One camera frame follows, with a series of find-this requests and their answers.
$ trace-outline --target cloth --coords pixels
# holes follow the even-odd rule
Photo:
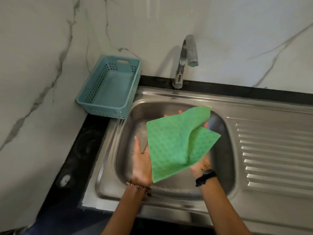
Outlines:
[[[209,117],[209,107],[194,107],[147,122],[154,183],[192,166],[205,156],[221,136],[201,126]]]

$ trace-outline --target white marble backsplash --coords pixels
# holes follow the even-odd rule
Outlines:
[[[174,77],[186,35],[199,66],[184,79],[313,93],[313,0],[86,0],[105,54]]]
[[[31,225],[86,117],[101,51],[83,0],[1,0],[0,231]]]

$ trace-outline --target sink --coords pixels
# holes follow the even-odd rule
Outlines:
[[[126,183],[131,178],[134,136],[140,138],[141,149],[147,144],[147,121],[163,117],[164,114],[174,115],[178,110],[188,110],[195,105],[179,102],[141,102],[131,110],[119,140],[115,160],[115,170],[120,181]],[[226,125],[222,118],[211,112],[209,129],[221,135],[210,150],[210,158],[217,177],[224,191],[228,194],[235,183],[233,151]],[[153,196],[179,199],[201,200],[201,194],[195,187],[195,179],[189,169],[155,183],[152,187]]]
[[[134,135],[143,150],[147,121],[195,106],[211,109],[209,129],[221,134],[209,152],[212,166],[248,228],[312,234],[313,107],[280,102],[139,87],[129,117],[108,124],[82,206],[114,211],[131,177]],[[138,216],[212,225],[189,170],[151,188]]]

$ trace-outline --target basket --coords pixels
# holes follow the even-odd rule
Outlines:
[[[140,79],[140,60],[102,56],[76,102],[92,115],[127,118]]]

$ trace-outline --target faucet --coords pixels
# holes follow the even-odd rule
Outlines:
[[[182,44],[182,51],[180,53],[179,63],[176,71],[175,79],[173,80],[173,87],[176,89],[182,88],[182,75],[184,73],[185,63],[188,61],[190,67],[198,66],[198,54],[196,42],[193,35],[187,35]]]

